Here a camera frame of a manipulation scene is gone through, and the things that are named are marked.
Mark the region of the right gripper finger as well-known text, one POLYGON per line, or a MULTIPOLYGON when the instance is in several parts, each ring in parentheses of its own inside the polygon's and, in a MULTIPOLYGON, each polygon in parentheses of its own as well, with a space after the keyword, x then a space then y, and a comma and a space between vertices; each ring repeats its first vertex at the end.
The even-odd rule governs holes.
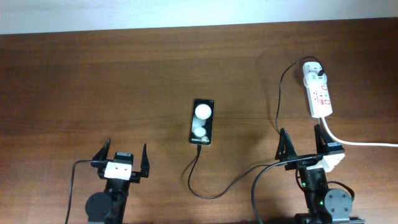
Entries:
POLYGON ((275 160, 287 161, 295 159, 297 154, 295 152, 292 141, 287 133, 287 131, 282 128, 279 133, 279 144, 277 146, 277 151, 275 154, 275 160))
POLYGON ((327 135, 326 132, 324 132, 324 130, 319 124, 316 124, 314 126, 314 132, 315 132, 317 153, 328 154, 331 151, 330 146, 328 144, 333 143, 332 138, 329 137, 329 135, 327 135))

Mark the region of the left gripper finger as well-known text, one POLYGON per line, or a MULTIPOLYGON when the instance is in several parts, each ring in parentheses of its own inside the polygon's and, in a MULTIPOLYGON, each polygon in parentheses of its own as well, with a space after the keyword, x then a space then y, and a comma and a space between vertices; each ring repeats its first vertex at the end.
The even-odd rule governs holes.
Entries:
POLYGON ((141 158, 141 178, 148 178, 150 172, 149 158, 147 156, 147 144, 144 144, 141 158))
POLYGON ((107 139, 103 147, 93 156, 93 161, 105 161, 108 156, 111 140, 107 139))

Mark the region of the black Galaxy flip phone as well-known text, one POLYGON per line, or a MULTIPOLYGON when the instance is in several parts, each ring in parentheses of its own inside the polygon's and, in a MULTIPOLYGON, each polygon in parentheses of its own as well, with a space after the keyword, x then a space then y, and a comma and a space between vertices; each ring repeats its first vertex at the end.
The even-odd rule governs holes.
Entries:
POLYGON ((192 108, 191 130, 189 142, 209 146, 213 129, 214 117, 213 100, 194 99, 192 108))

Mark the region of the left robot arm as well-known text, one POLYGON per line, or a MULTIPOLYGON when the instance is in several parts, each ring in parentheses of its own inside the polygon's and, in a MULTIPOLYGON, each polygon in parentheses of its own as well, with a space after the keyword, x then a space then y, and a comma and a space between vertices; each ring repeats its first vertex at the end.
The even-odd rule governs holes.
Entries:
POLYGON ((112 159, 108 159, 110 144, 108 139, 91 162, 106 185, 102 192, 94 193, 86 201, 88 223, 122 223, 130 185, 138 184, 142 178, 149 176, 147 146, 143 146, 140 171, 134 171, 134 155, 131 153, 116 152, 112 159))

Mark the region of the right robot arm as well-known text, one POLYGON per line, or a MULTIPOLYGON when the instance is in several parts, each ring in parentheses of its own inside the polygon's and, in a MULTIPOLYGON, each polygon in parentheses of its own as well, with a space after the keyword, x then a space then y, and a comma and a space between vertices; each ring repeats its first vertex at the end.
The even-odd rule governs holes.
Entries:
POLYGON ((307 213, 298 213, 296 223, 349 223, 354 200, 352 189, 342 183, 342 189, 329 188, 326 173, 345 156, 343 146, 332 140, 320 127, 314 126, 317 152, 296 154, 287 131, 279 133, 275 159, 284 163, 285 170, 294 170, 307 205, 307 213))

